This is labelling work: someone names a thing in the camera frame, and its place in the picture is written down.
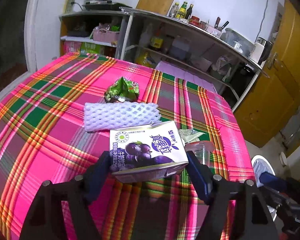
foam fruit net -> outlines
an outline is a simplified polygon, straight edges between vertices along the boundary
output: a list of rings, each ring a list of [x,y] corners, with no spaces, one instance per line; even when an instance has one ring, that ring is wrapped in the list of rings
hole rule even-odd
[[[159,122],[155,103],[85,103],[84,128],[87,132]]]

plastic container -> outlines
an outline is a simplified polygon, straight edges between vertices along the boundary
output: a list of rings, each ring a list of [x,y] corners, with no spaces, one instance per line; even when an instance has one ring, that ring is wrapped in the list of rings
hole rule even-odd
[[[193,151],[201,164],[210,165],[210,154],[215,150],[211,141],[198,141],[185,145],[185,151]]]
[[[200,25],[199,21],[200,21],[200,19],[198,17],[191,16],[191,18],[189,19],[189,24],[199,27],[199,25]]]
[[[205,29],[206,32],[212,34],[213,36],[216,36],[217,38],[220,38],[222,32],[221,31],[218,31],[217,29],[215,29],[213,26],[211,25],[206,25],[206,29]]]
[[[136,63],[145,67],[155,68],[153,64],[153,59],[150,57],[148,51],[143,51],[140,56],[136,59]]]
[[[176,2],[174,5],[172,5],[170,12],[169,12],[169,17],[175,18],[179,10],[179,3]]]
[[[93,29],[93,40],[112,43],[118,41],[120,32],[111,32],[106,29]]]
[[[189,50],[190,50],[190,41],[183,39],[180,36],[177,36],[172,42],[172,46],[169,50],[169,55],[179,60],[185,60]]]
[[[143,31],[140,35],[139,45],[143,47],[148,47],[150,44],[150,39],[153,35],[153,24],[149,23],[143,27]]]
[[[258,63],[264,49],[265,47],[262,44],[256,42],[252,51],[250,52],[249,58]]]
[[[205,30],[207,27],[207,23],[205,23],[204,21],[201,21],[199,24],[199,28]]]
[[[249,56],[250,51],[253,50],[253,43],[240,33],[234,31],[231,28],[226,28],[226,33],[221,36],[221,40],[228,43],[231,47],[234,47],[234,42],[237,41],[241,44],[242,54]]]
[[[204,72],[207,72],[208,68],[212,65],[212,62],[205,59],[204,57],[196,57],[192,55],[190,61],[194,67]]]

table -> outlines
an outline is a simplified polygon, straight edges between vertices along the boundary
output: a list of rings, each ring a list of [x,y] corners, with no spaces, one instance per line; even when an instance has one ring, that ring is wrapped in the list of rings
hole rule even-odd
[[[224,99],[160,71],[95,54],[69,53],[34,73],[0,103],[0,230],[18,239],[40,184],[68,181],[109,150],[109,132],[87,133],[85,102],[124,76],[139,84],[140,102],[159,105],[162,121],[204,132],[216,150],[210,168],[229,180],[254,179],[245,141]],[[90,212],[103,239],[194,239],[207,206],[181,175],[122,184],[109,176]],[[222,239],[229,237],[231,212]],[[67,202],[69,239],[76,239]]]

plastic bag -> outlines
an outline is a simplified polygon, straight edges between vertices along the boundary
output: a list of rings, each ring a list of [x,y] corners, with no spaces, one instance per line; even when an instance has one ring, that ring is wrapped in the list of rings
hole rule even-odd
[[[193,151],[201,164],[210,165],[210,153],[215,150],[211,141],[192,142],[185,145],[186,151]]]
[[[139,97],[139,85],[137,82],[128,80],[124,77],[119,78],[105,92],[106,103],[114,102],[134,102]]]
[[[203,132],[199,132],[194,129],[179,129],[178,132],[186,144],[193,141],[200,141],[199,137],[203,135]]]
[[[101,24],[99,23],[99,25],[97,27],[95,27],[96,30],[107,30],[109,31],[110,30],[110,24],[109,23],[104,23],[104,24]]]
[[[225,55],[218,58],[215,64],[212,64],[212,69],[217,71],[220,75],[226,75],[229,68],[232,66],[233,56]]]

metal shelving unit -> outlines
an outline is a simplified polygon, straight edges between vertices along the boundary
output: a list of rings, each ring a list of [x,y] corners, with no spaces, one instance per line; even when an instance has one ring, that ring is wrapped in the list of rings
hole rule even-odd
[[[80,42],[88,42],[88,43],[94,43],[102,46],[108,46],[116,48],[116,44],[111,44],[108,42],[102,42],[102,41],[94,41],[93,39],[90,39],[89,37],[74,37],[74,36],[62,36],[60,37],[61,41],[80,41]]]
[[[146,48],[146,47],[143,47],[143,46],[139,46],[139,45],[138,45],[138,47],[139,47],[139,48],[142,48],[142,49],[145,49],[145,50],[148,50],[148,51],[150,51],[150,52],[157,53],[157,54],[159,54],[159,55],[161,55],[161,56],[163,56],[163,57],[172,59],[172,60],[174,60],[174,61],[176,61],[176,62],[179,62],[179,63],[181,63],[181,64],[183,64],[183,65],[185,65],[185,66],[187,66],[187,67],[189,67],[189,68],[192,68],[192,69],[194,69],[194,70],[196,70],[196,71],[198,71],[198,72],[200,72],[200,73],[202,73],[202,74],[204,74],[204,75],[206,75],[206,76],[208,76],[208,77],[214,79],[214,80],[217,81],[217,82],[222,83],[223,85],[226,85],[228,88],[231,89],[231,91],[232,91],[232,93],[234,94],[235,98],[236,98],[237,100],[239,100],[239,96],[238,96],[237,92],[233,89],[233,87],[232,87],[229,83],[223,82],[222,80],[219,80],[219,79],[217,79],[217,78],[211,76],[211,75],[210,75],[209,73],[207,73],[207,72],[204,72],[204,71],[202,71],[202,70],[200,70],[200,69],[197,69],[196,67],[191,66],[191,65],[189,65],[188,63],[183,62],[183,61],[181,61],[181,60],[178,60],[178,59],[176,59],[176,58],[174,58],[174,57],[171,57],[171,56],[169,56],[169,55],[167,55],[167,54],[163,54],[162,52],[159,52],[159,51],[156,51],[156,50],[153,50],[153,49],[149,49],[149,48]]]
[[[129,13],[130,16],[139,15],[139,16],[143,16],[143,17],[152,18],[152,19],[159,20],[159,21],[177,26],[179,28],[191,31],[191,32],[193,32],[197,35],[204,36],[205,38],[213,41],[213,43],[217,44],[218,46],[220,46],[223,49],[225,49],[226,51],[228,51],[229,53],[231,53],[231,54],[235,55],[236,57],[238,57],[241,61],[243,61],[244,63],[251,66],[257,72],[262,73],[266,77],[269,77],[268,74],[262,69],[262,67],[260,65],[258,65],[257,62],[254,62],[253,60],[246,57],[245,55],[242,55],[237,50],[235,50],[233,47],[231,47],[229,44],[225,43],[221,39],[213,36],[212,34],[206,32],[206,31],[204,31],[204,30],[202,30],[202,29],[200,29],[196,26],[184,23],[182,21],[179,21],[179,20],[171,18],[171,17],[167,17],[165,15],[154,13],[154,12],[148,12],[148,11],[144,11],[144,10],[140,10],[140,9],[127,8],[127,7],[120,7],[120,8],[124,13]]]

